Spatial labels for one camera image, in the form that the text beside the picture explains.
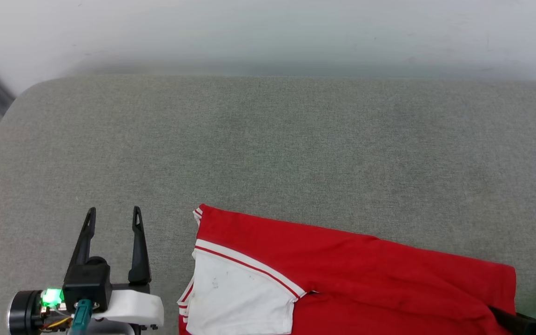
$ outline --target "green light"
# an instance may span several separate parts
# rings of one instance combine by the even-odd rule
[[[47,288],[42,297],[43,306],[57,306],[63,302],[63,291],[58,288]]]

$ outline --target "gray cushion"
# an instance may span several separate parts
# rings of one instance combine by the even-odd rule
[[[40,83],[0,124],[0,334],[16,291],[61,286],[91,206],[125,282],[134,205],[175,333],[202,202],[512,265],[536,316],[536,82]]]

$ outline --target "yellow wire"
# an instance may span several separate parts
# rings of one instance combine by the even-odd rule
[[[54,328],[54,327],[57,327],[57,326],[59,326],[59,325],[61,325],[61,324],[66,323],[66,322],[67,322],[68,320],[70,320],[70,319],[71,319],[71,317],[69,317],[69,318],[65,318],[65,319],[61,320],[60,322],[55,322],[55,323],[49,324],[49,326],[47,326],[47,328]]]

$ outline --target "red stripe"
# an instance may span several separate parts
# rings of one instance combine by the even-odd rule
[[[185,299],[187,299],[187,298],[188,298],[188,295],[189,295],[189,293],[191,293],[191,292],[192,292],[192,289],[193,289],[193,288],[194,288],[194,284],[193,284],[193,282],[192,282],[192,286],[190,286],[190,287],[189,287],[189,290],[188,290],[188,292],[187,292],[187,293],[185,293],[185,297],[183,297],[183,299],[181,300],[181,302],[185,302]]]
[[[223,255],[223,254],[221,254],[221,253],[219,253],[219,252],[215,252],[214,250],[210,250],[210,249],[206,249],[206,248],[202,248],[202,247],[198,247],[198,246],[195,246],[195,248],[196,248],[196,249],[199,249],[199,250],[204,250],[205,252],[213,253],[213,254],[215,254],[215,255],[217,255],[217,256],[220,256],[220,257],[224,257],[224,258],[226,258],[226,259],[228,259],[228,260],[230,260],[230,261],[234,261],[234,262],[239,263],[239,264],[241,264],[241,265],[245,265],[246,267],[248,267],[248,268],[250,268],[250,269],[253,269],[253,270],[256,270],[256,271],[258,271],[258,272],[261,272],[261,273],[263,273],[263,274],[265,274],[265,275],[268,275],[268,276],[270,276],[270,278],[276,280],[277,282],[279,282],[279,284],[281,284],[281,285],[283,285],[285,288],[287,288],[287,290],[291,291],[291,293],[292,293],[293,295],[295,295],[295,297],[296,297],[297,299],[300,298],[300,296],[299,296],[298,294],[296,294],[295,291],[293,291],[291,288],[289,288],[289,286],[287,286],[284,282],[282,282],[281,280],[279,280],[278,278],[276,278],[276,277],[273,276],[272,274],[270,274],[270,273],[268,273],[268,272],[266,272],[266,271],[264,271],[264,270],[262,270],[262,269],[258,269],[258,268],[256,268],[256,267],[252,267],[251,265],[246,264],[246,263],[243,263],[242,261],[240,261],[240,260],[238,260],[238,259],[229,257],[229,256],[227,256],[227,255]]]

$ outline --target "teal connector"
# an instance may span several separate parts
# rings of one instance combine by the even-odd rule
[[[76,313],[74,314],[74,320],[72,321],[71,333],[73,335],[81,335],[86,333],[88,324],[92,317],[92,301],[88,299],[82,299],[78,301],[76,307]]]

